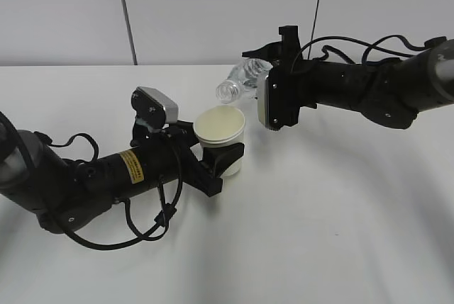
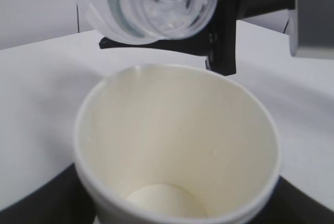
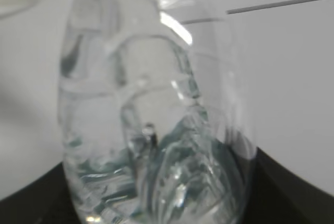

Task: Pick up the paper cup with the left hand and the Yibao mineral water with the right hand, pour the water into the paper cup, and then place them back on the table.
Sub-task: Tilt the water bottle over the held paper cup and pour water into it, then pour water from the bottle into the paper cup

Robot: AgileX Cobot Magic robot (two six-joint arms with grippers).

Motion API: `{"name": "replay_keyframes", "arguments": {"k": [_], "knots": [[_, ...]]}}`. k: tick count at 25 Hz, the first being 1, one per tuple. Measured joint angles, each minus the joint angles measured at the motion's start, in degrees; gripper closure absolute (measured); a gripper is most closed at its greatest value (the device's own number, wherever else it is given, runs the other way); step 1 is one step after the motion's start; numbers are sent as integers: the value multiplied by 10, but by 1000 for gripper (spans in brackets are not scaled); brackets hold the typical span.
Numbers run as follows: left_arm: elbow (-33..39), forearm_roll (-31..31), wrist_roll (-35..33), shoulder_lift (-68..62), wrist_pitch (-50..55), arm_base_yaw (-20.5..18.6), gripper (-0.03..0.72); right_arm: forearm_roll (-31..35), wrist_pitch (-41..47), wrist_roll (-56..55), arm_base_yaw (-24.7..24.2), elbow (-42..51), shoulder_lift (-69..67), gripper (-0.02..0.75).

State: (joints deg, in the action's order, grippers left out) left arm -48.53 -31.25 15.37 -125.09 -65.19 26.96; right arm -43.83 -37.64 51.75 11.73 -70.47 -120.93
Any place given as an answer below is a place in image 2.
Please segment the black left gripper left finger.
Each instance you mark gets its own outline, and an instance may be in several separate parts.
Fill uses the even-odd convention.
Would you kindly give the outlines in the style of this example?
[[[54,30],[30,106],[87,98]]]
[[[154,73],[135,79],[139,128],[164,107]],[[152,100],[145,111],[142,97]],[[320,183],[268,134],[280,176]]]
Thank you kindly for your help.
[[[96,211],[72,164],[50,182],[1,210],[1,223],[94,223]]]

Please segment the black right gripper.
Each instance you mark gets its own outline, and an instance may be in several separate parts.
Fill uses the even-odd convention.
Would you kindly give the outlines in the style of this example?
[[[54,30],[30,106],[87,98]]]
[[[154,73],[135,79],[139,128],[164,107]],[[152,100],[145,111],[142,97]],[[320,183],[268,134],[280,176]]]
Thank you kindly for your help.
[[[223,76],[236,73],[237,20],[294,7],[295,0],[218,0],[208,25],[212,40],[208,55],[209,70]]]

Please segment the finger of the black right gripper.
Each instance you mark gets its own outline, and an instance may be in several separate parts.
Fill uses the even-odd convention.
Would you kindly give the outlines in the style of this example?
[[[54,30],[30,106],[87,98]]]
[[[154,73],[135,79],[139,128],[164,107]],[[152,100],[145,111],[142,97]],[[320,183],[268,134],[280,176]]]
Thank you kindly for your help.
[[[119,43],[104,37],[99,42],[100,49],[114,49],[114,48],[145,48],[158,49],[173,52],[180,52],[191,54],[195,56],[208,56],[211,53],[211,43],[209,38],[202,36],[194,36],[182,40],[159,40],[154,43],[144,45],[131,45]]]

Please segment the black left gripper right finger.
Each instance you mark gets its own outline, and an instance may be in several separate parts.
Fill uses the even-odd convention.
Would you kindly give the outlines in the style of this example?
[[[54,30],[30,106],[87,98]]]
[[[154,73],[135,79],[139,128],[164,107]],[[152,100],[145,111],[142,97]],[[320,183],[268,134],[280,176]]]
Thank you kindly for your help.
[[[250,223],[333,223],[333,211],[281,177],[267,205]]]

